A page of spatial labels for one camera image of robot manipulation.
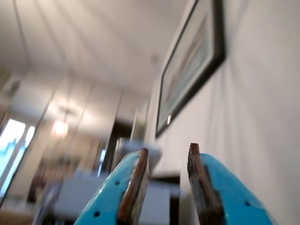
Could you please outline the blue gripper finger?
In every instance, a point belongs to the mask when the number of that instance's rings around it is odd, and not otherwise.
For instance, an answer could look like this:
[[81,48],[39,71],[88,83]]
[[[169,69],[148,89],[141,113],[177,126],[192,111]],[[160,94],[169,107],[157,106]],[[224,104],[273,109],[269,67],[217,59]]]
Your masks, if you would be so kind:
[[187,172],[199,224],[274,225],[261,201],[220,161],[191,143]]
[[128,153],[82,210],[75,224],[138,224],[149,176],[148,149]]

